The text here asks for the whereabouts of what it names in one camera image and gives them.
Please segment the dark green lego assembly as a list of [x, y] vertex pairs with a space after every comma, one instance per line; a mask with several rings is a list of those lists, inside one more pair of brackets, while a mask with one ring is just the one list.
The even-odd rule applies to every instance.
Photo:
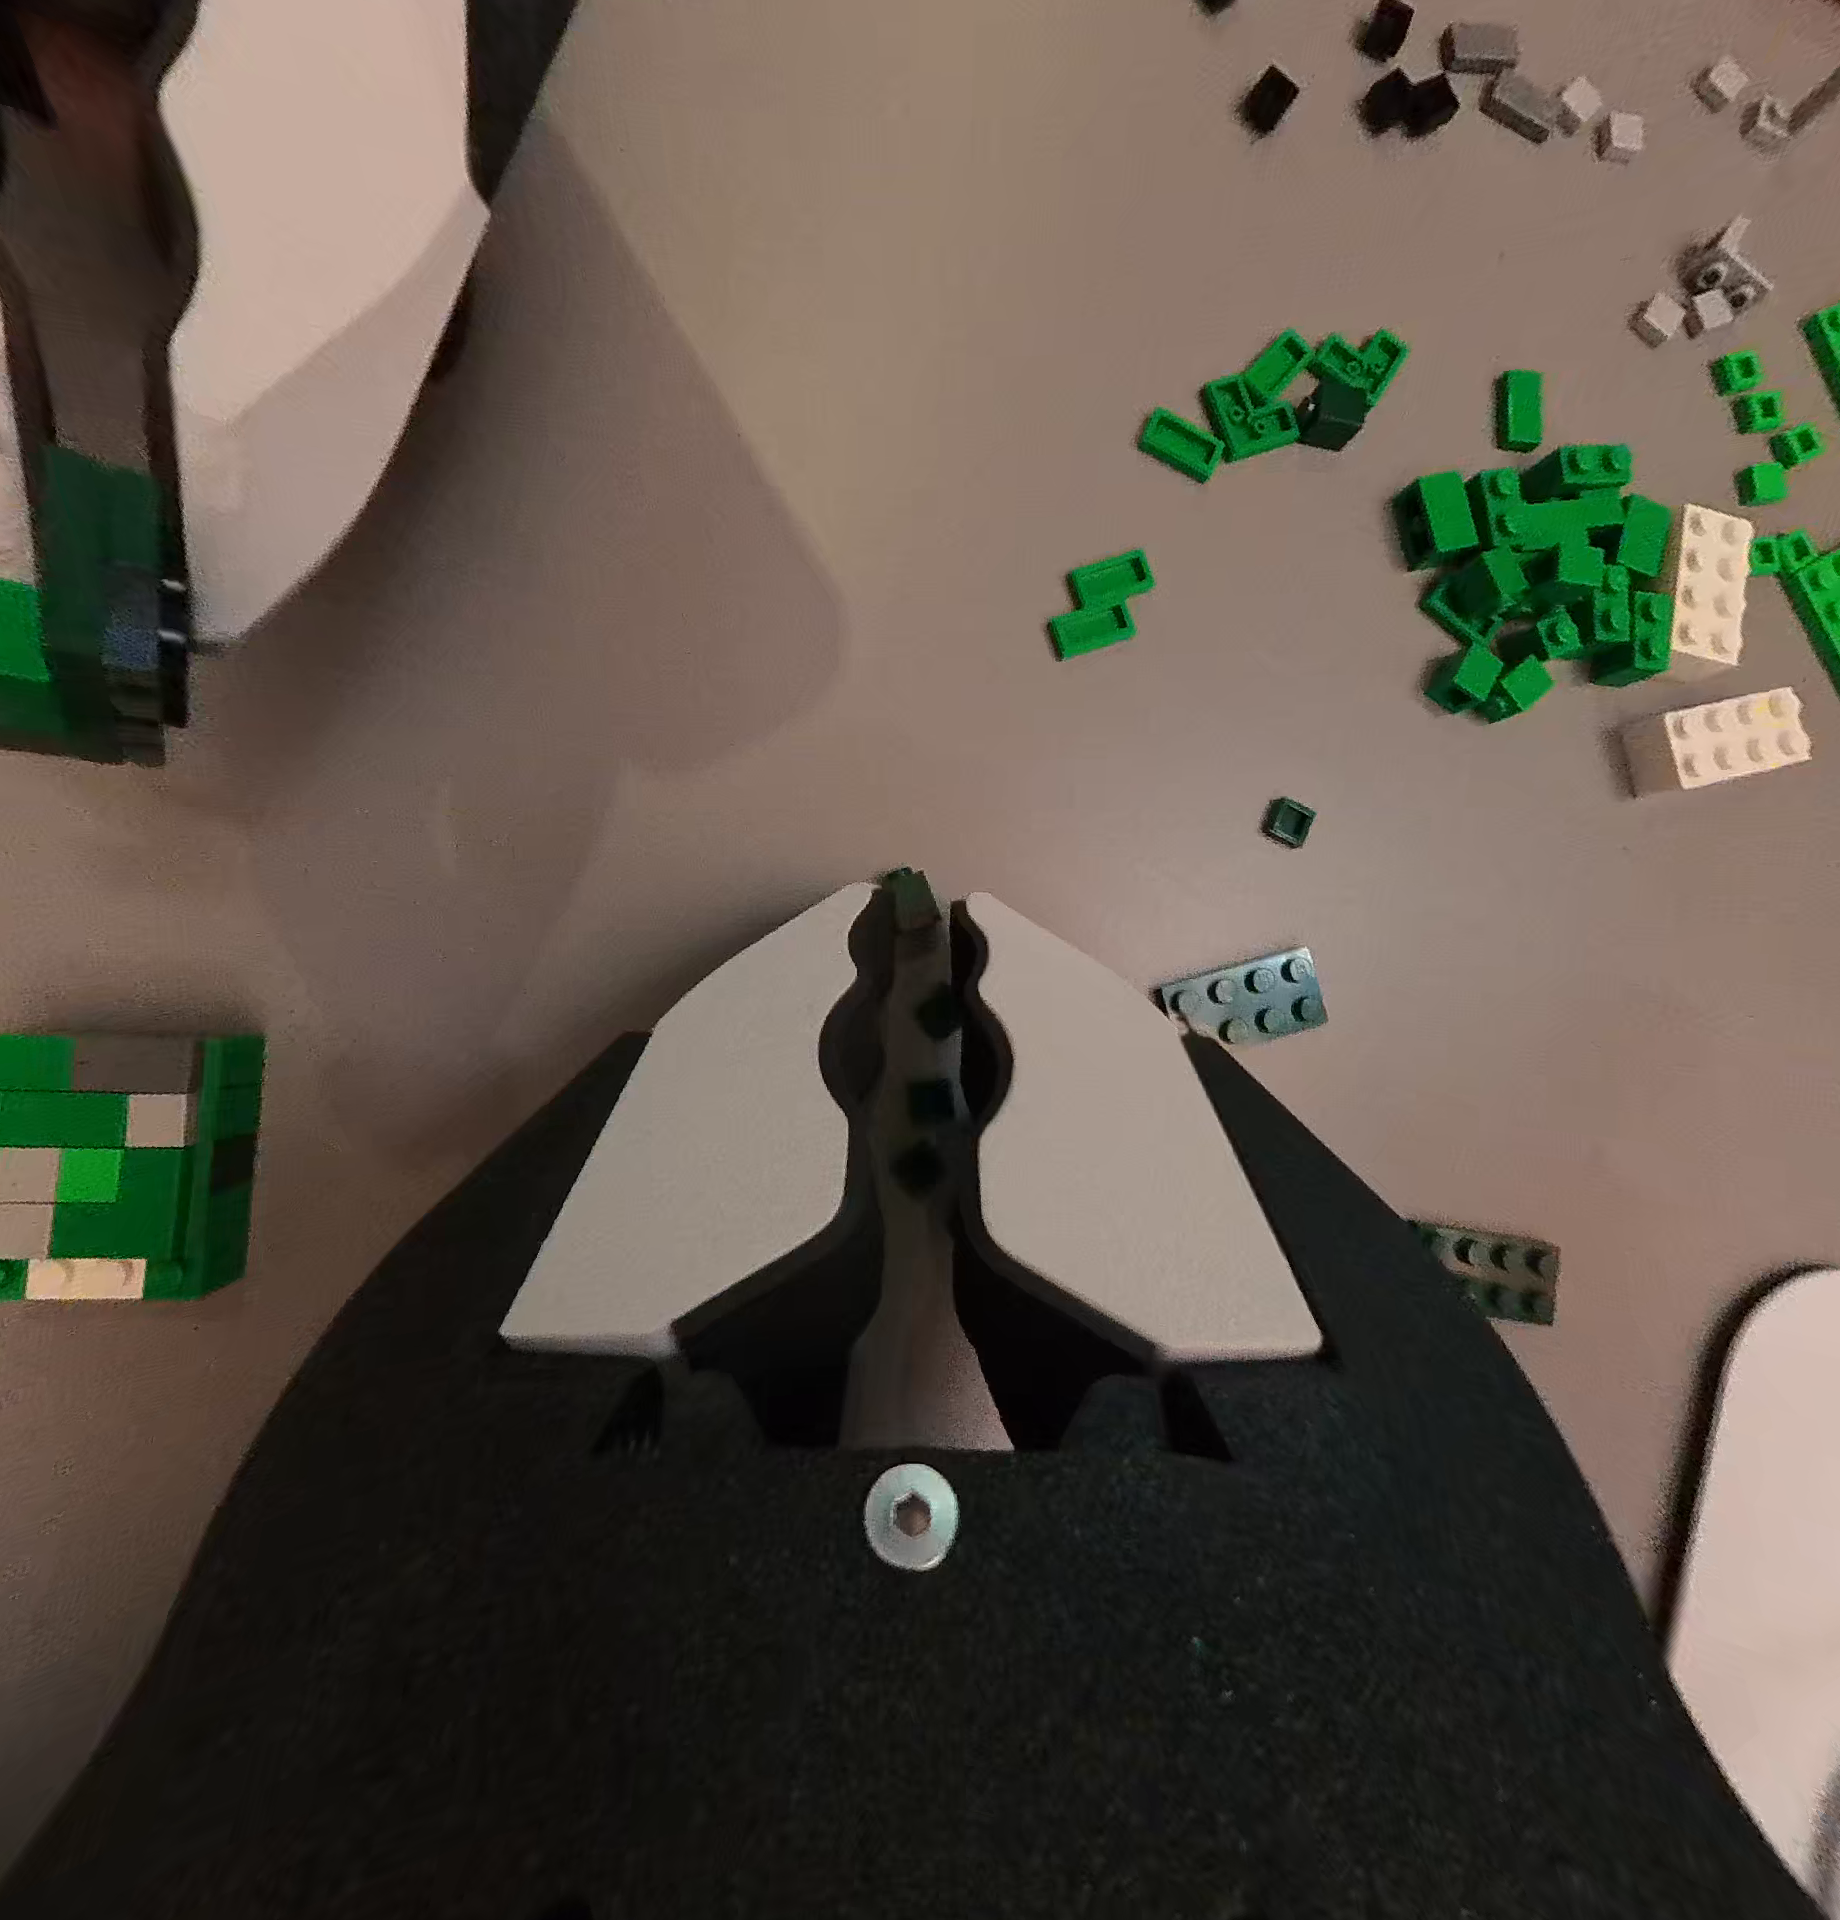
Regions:
[[0, 749], [162, 766], [190, 622], [159, 485], [47, 444], [36, 540], [25, 577], [0, 560]]

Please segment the white lego plate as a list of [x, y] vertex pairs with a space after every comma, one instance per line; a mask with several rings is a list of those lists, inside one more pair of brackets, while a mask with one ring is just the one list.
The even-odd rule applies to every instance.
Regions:
[[1752, 540], [1743, 516], [1695, 502], [1679, 507], [1660, 570], [1674, 602], [1664, 680], [1695, 684], [1739, 665]]

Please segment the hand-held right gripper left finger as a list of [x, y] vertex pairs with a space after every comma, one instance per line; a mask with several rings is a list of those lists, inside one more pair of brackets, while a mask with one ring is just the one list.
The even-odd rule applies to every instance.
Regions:
[[682, 1361], [776, 1447], [839, 1440], [879, 1311], [870, 1120], [892, 898], [870, 880], [722, 962], [655, 1022], [501, 1320], [513, 1350]]

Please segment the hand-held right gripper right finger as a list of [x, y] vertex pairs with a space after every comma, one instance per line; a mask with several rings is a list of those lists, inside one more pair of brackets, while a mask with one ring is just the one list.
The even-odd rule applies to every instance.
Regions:
[[995, 893], [954, 908], [968, 1133], [954, 1300], [1006, 1442], [1055, 1453], [1103, 1379], [1164, 1406], [1324, 1332], [1186, 1040]]

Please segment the small grey lego pieces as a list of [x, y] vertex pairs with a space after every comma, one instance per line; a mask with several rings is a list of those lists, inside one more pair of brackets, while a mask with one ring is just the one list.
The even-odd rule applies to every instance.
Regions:
[[[1647, 152], [1650, 129], [1638, 110], [1613, 104], [1585, 75], [1564, 83], [1537, 78], [1516, 28], [1453, 24], [1439, 36], [1439, 69], [1454, 83], [1453, 104], [1477, 104], [1484, 120], [1532, 145], [1579, 136], [1605, 163], [1629, 163]], [[1725, 52], [1692, 70], [1686, 95], [1700, 113], [1737, 135], [1743, 152], [1773, 161], [1840, 110], [1840, 60], [1799, 95], [1784, 96]], [[1676, 253], [1670, 283], [1635, 308], [1631, 327], [1650, 346], [1707, 338], [1752, 315], [1772, 292], [1772, 273], [1752, 253], [1752, 213], [1739, 210]]]

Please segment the white book stand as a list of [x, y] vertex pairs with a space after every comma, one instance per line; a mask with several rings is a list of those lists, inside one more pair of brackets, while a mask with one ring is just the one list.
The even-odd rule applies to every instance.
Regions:
[[1700, 1737], [1840, 1915], [1840, 1269], [1772, 1287], [1728, 1345], [1670, 1611]]

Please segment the green lego cube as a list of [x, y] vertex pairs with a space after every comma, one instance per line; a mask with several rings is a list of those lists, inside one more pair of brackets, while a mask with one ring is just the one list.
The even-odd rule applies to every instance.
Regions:
[[266, 1064], [258, 1033], [0, 1033], [0, 1304], [238, 1284]]

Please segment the dark green lego plate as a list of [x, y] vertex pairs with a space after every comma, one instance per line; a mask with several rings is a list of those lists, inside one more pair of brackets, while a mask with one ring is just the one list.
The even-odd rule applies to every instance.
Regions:
[[1282, 946], [1154, 988], [1176, 1029], [1227, 1048], [1256, 1048], [1328, 1022], [1314, 951]]
[[1502, 1230], [1411, 1220], [1414, 1236], [1488, 1320], [1552, 1327], [1561, 1274], [1558, 1245]]

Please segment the small cluster green lego pieces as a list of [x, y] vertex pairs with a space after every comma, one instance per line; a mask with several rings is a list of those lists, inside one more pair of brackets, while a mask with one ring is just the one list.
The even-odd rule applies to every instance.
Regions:
[[[1284, 450], [1339, 452], [1365, 431], [1410, 357], [1411, 342], [1390, 327], [1361, 342], [1341, 331], [1311, 338], [1285, 327], [1240, 371], [1205, 381], [1195, 415], [1150, 408], [1134, 447], [1195, 489], [1227, 467]], [[1138, 603], [1154, 584], [1154, 564], [1142, 546], [1073, 566], [1069, 603], [1046, 625], [1051, 658], [1084, 660], [1138, 637]]]

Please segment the pile of bright green lego pieces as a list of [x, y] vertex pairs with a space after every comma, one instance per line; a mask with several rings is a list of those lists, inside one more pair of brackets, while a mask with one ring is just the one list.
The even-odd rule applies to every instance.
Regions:
[[[1683, 504], [1637, 489], [1629, 444], [1549, 444], [1534, 369], [1494, 378], [1494, 447], [1507, 464], [1432, 470], [1392, 502], [1403, 566], [1422, 578], [1419, 611], [1447, 644], [1422, 680], [1426, 702], [1504, 723], [1542, 702], [1564, 667], [1612, 689], [1669, 682], [1660, 570]], [[1749, 584], [1781, 581], [1778, 538], [1795, 530], [1752, 526]]]

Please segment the scattered small black lego pieces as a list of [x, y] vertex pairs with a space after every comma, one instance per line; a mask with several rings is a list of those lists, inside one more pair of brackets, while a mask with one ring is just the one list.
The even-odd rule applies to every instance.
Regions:
[[[1358, 53], [1377, 69], [1353, 107], [1356, 125], [1369, 136], [1426, 138], [1462, 113], [1462, 89], [1447, 72], [1414, 76], [1402, 66], [1414, 16], [1411, 3], [1371, 2], [1353, 29]], [[1303, 85], [1292, 72], [1270, 61], [1240, 95], [1237, 117], [1252, 136], [1268, 136], [1278, 130], [1300, 95]]]

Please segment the white lego brick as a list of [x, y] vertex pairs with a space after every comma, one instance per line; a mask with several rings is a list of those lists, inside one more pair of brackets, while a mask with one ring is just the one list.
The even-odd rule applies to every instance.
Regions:
[[1806, 765], [1812, 741], [1797, 692], [1773, 688], [1644, 715], [1624, 727], [1621, 751], [1629, 791], [1647, 798]]

